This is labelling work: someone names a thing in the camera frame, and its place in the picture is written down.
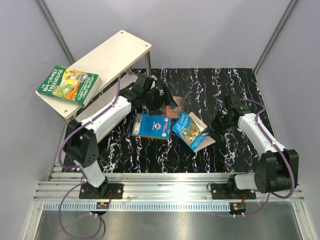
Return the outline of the blue paperback book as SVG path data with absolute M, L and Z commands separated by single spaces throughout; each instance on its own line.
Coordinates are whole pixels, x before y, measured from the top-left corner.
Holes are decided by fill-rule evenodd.
M 168 140 L 170 138 L 171 122 L 171 117 L 137 113 L 131 134 L 134 137 Z

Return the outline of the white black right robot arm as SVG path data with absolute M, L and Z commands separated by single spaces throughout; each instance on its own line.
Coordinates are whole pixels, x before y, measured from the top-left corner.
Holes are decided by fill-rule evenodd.
M 255 193 L 272 194 L 280 199 L 290 198 L 298 185 L 299 154 L 280 144 L 264 126 L 260 114 L 238 94 L 224 97 L 226 113 L 218 112 L 204 134 L 217 140 L 232 127 L 238 127 L 250 140 L 259 156 L 254 172 L 231 174 L 226 183 L 211 183 L 212 198 L 222 195 L 225 199 L 241 199 Z

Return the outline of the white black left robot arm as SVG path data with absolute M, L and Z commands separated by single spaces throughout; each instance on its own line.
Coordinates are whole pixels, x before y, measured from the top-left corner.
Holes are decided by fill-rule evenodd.
M 143 106 L 153 114 L 166 106 L 177 107 L 177 103 L 166 85 L 158 87 L 154 77 L 141 73 L 128 86 L 118 86 L 111 102 L 95 114 L 67 124 L 60 152 L 75 162 L 74 168 L 82 173 L 84 189 L 95 198 L 108 193 L 108 178 L 98 164 L 99 142 L 128 114 Z

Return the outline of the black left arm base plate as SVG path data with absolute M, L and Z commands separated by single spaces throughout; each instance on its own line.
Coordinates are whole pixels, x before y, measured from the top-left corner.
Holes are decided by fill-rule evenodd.
M 115 199 L 121 200 L 124 193 L 124 184 L 122 183 L 104 183 L 100 187 L 96 188 L 85 183 L 80 187 L 79 198 L 80 199 Z

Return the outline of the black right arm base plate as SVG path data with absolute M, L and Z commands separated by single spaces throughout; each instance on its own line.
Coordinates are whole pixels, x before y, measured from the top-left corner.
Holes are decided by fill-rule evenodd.
M 256 193 L 251 190 L 239 190 L 237 188 L 229 187 L 226 183 L 211 183 L 210 185 L 211 197 L 213 200 L 255 200 Z

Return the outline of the blue 26-storey treehouse book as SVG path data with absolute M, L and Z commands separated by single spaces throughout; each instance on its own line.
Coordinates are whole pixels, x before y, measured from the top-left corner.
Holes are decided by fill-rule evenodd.
M 206 148 L 216 141 L 204 133 L 208 126 L 202 122 L 193 112 L 187 114 L 182 111 L 179 119 L 172 127 L 172 131 L 194 152 Z

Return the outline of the dark green 104-storey treehouse book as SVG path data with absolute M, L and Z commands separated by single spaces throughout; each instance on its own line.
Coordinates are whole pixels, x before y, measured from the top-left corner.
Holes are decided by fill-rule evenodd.
M 56 65 L 36 92 L 85 107 L 101 83 L 98 74 Z

